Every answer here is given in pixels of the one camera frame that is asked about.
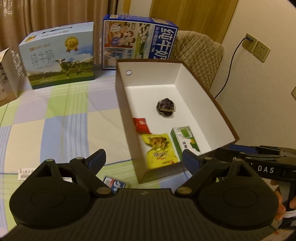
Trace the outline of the person's hand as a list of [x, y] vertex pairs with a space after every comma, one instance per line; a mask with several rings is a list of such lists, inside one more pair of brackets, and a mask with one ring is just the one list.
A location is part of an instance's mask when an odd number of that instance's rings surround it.
[[[276, 190], [274, 191], [274, 193], [276, 194], [277, 198], [278, 198], [278, 202], [279, 202], [279, 206], [278, 206], [278, 210], [275, 216], [275, 220], [277, 221], [281, 221], [283, 219], [283, 215], [286, 212], [286, 207], [283, 205], [282, 203], [282, 195], [280, 193], [279, 188], [277, 187]], [[290, 201], [290, 208], [291, 209], [295, 209], [296, 206], [296, 197], [293, 198], [293, 200]]]

